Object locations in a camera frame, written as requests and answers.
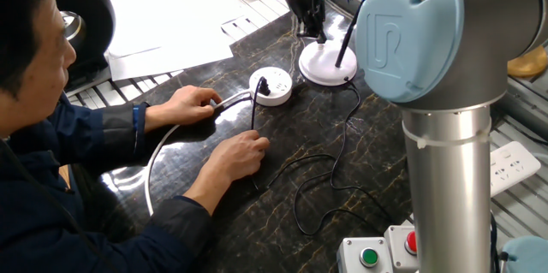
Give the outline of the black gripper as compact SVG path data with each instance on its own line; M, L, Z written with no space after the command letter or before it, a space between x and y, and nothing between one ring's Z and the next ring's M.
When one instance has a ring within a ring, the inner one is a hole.
M286 0L290 10L299 20L298 38L316 39L323 45L327 38L324 30L324 0Z

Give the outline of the person's left hand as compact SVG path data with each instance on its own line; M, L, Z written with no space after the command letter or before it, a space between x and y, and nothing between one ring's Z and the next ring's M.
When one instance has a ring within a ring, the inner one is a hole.
M169 124L194 124L213 116L215 110L211 103L220 104L222 101L214 89L184 86L163 104L164 119Z

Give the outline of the person's right hand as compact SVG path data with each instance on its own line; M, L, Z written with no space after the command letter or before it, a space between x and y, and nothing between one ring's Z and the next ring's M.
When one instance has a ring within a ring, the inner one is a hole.
M255 174L265 157L270 141L256 130L249 130L222 141L203 167L222 182L231 183Z

